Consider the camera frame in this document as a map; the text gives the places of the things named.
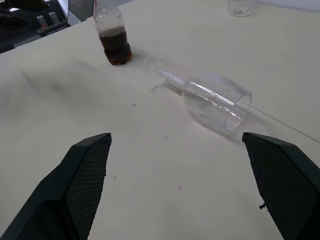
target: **dark liquid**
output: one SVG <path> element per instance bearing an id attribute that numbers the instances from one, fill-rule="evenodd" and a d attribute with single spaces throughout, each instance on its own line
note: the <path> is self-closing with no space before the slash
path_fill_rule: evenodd
<path id="1" fill-rule="evenodd" d="M 123 65 L 131 59 L 131 48 L 124 27 L 99 33 L 104 53 L 112 65 Z"/>

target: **black object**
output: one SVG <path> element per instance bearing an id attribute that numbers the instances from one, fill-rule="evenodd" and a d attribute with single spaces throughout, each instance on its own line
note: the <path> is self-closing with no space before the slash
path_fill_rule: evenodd
<path id="1" fill-rule="evenodd" d="M 245 132 L 256 184 L 285 240 L 320 240 L 320 169 L 295 145 Z"/>
<path id="2" fill-rule="evenodd" d="M 60 22 L 66 18 L 57 0 L 49 0 L 46 3 L 50 5 L 50 8 L 42 11 L 36 12 L 18 9 L 10 12 L 12 16 L 20 20 L 28 21 L 28 24 L 25 26 L 15 25 L 14 28 L 17 29 L 13 29 L 12 27 L 9 29 L 8 27 L 1 26 L 2 20 L 0 19 L 0 54 L 14 49 L 15 44 L 19 42 L 39 36 L 37 30 L 41 28 L 41 25 L 37 20 L 37 16 L 42 15 L 48 26 L 54 24 L 49 16 L 50 12 L 55 12 Z"/>
<path id="3" fill-rule="evenodd" d="M 5 0 L 2 7 L 38 12 L 48 9 L 49 5 L 43 0 Z"/>
<path id="4" fill-rule="evenodd" d="M 264 209 L 267 205 L 264 203 L 262 205 L 259 206 L 260 209 Z"/>
<path id="5" fill-rule="evenodd" d="M 8 10 L 0 9 L 0 29 L 16 30 L 28 25 L 28 21 L 13 16 Z"/>
<path id="6" fill-rule="evenodd" d="M 69 24 L 67 23 L 66 20 L 63 20 L 57 24 L 54 24 L 52 26 L 48 26 L 47 28 L 40 28 L 38 29 L 38 34 L 41 36 L 41 37 L 45 37 L 47 34 L 49 33 L 52 33 L 52 32 L 55 32 L 55 31 L 59 31 L 61 28 L 63 27 L 69 27 Z"/>
<path id="7" fill-rule="evenodd" d="M 111 141 L 111 134 L 103 133 L 73 145 L 39 183 L 1 240 L 88 239 Z"/>

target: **table surface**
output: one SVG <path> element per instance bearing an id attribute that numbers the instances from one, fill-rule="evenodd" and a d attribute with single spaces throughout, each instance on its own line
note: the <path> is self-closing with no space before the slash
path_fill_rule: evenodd
<path id="1" fill-rule="evenodd" d="M 120 10 L 133 52 L 124 66 L 108 63 L 92 19 L 0 55 L 0 234 L 73 144 L 111 132 L 89 239 L 282 239 L 258 207 L 245 146 L 192 120 L 175 92 L 148 91 L 140 68 L 146 52 L 162 52 L 220 73 L 251 90 L 256 108 L 320 139 L 320 15 L 258 5 L 234 18 L 223 0 Z M 320 165 L 317 142 L 263 114 L 243 131 L 297 144 Z"/>

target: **plastic bottle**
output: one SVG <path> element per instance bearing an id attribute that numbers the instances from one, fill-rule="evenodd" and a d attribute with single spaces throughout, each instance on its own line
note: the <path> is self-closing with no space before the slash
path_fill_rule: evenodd
<path id="1" fill-rule="evenodd" d="M 93 18 L 109 62 L 124 65 L 130 61 L 132 53 L 120 10 L 108 0 L 95 0 Z"/>
<path id="2" fill-rule="evenodd" d="M 246 117 L 252 94 L 224 76 L 185 79 L 161 67 L 155 75 L 182 90 L 187 110 L 208 129 L 228 134 Z"/>

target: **clear glass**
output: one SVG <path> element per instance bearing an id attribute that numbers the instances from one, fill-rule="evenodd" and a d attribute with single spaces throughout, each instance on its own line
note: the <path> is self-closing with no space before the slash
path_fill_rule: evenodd
<path id="1" fill-rule="evenodd" d="M 150 82 L 168 82 L 182 90 L 186 108 L 207 129 L 228 135 L 246 118 L 252 94 L 219 74 L 192 77 L 184 69 L 156 57 L 147 57 L 142 76 Z"/>
<path id="2" fill-rule="evenodd" d="M 182 94 L 197 122 L 223 134 L 231 133 L 246 118 L 252 99 L 247 90 L 218 74 L 188 81 Z"/>
<path id="3" fill-rule="evenodd" d="M 254 10 L 253 0 L 227 0 L 228 12 L 233 17 L 245 17 Z"/>
<path id="4" fill-rule="evenodd" d="M 93 18 L 104 53 L 112 65 L 123 65 L 131 57 L 131 47 L 120 10 L 109 0 L 95 2 Z"/>

